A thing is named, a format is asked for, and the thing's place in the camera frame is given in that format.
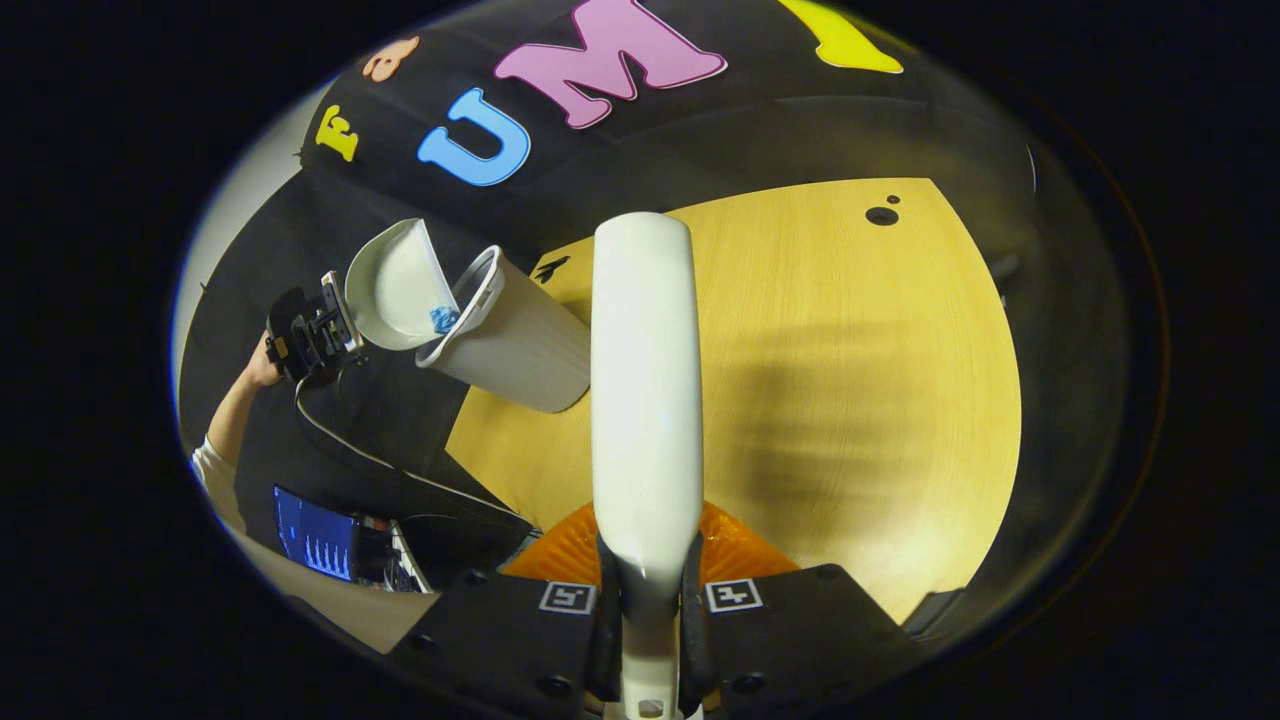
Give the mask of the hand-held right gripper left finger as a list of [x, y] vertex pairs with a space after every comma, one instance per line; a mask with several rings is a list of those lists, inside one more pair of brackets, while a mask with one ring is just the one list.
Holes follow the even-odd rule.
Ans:
[[591, 719], [622, 698], [621, 606], [616, 556], [585, 505], [504, 571], [457, 575], [388, 662], [430, 719]]

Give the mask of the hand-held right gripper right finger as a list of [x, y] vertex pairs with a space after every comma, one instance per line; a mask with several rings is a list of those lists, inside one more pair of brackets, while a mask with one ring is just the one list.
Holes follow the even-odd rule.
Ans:
[[837, 564], [800, 568], [704, 503], [680, 587], [678, 710], [842, 717], [925, 651]]

